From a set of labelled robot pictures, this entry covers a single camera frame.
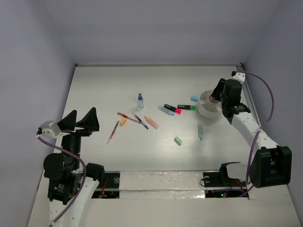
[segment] clear plastic bottle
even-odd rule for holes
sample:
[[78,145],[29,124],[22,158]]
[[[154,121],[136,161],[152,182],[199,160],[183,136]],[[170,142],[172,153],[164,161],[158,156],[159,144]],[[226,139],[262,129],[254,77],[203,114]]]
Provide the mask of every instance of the clear plastic bottle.
[[144,107],[143,97],[142,97],[141,93],[139,93],[139,95],[138,95],[138,107],[141,109],[143,109],[143,107]]

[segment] blue cap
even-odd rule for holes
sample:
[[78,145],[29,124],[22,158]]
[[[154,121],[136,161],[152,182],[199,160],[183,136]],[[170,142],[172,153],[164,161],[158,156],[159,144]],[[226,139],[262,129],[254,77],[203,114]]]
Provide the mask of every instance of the blue cap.
[[199,99],[197,96],[191,96],[190,98],[191,101],[197,102]]

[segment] yellow eraser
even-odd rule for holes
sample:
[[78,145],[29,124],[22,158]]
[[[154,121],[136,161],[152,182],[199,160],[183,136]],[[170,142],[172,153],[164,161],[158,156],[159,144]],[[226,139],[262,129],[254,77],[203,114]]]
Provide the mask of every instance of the yellow eraser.
[[123,126],[123,125],[125,124],[125,122],[126,122],[126,118],[124,118],[124,119],[121,121],[120,125]]

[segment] white table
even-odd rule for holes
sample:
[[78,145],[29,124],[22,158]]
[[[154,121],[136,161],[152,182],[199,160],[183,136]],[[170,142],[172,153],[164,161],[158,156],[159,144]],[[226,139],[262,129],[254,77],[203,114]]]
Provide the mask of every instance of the white table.
[[[80,120],[96,107],[100,132],[82,139],[81,158],[104,165],[106,171],[213,170],[230,161],[240,161],[243,170],[249,146],[223,116],[210,120],[197,111],[185,110],[168,116],[157,109],[159,104],[195,105],[190,101],[192,95],[213,89],[233,70],[232,66],[77,67],[63,116],[75,109]],[[144,98],[142,110],[136,107],[139,92]],[[113,127],[122,120],[116,113],[132,116],[133,111],[142,119],[151,117],[159,129],[146,130],[127,121],[117,128],[108,145]],[[197,135],[198,122],[204,126],[202,141]],[[176,136],[183,141],[181,146],[173,141]],[[244,179],[243,174],[230,177]],[[136,186],[132,183],[125,188]],[[45,226],[48,221],[47,187],[48,180],[42,177],[29,227]],[[86,226],[300,226],[285,185],[252,190],[250,200],[138,198],[93,199]]]

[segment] gray wall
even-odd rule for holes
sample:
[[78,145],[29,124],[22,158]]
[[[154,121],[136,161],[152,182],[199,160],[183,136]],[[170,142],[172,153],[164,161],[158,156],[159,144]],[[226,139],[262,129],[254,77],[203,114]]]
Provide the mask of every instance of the gray wall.
[[74,64],[39,0],[0,1],[0,226],[24,227],[51,151],[35,139],[62,117]]
[[77,63],[239,63],[279,0],[44,0]]
[[[271,86],[276,108],[266,132],[281,146],[293,152],[292,179],[289,184],[294,205],[303,224],[302,197],[302,116],[303,116],[303,1],[282,0],[265,32],[255,44],[245,69],[262,76]],[[264,85],[248,78],[260,117],[264,122],[271,108]]]

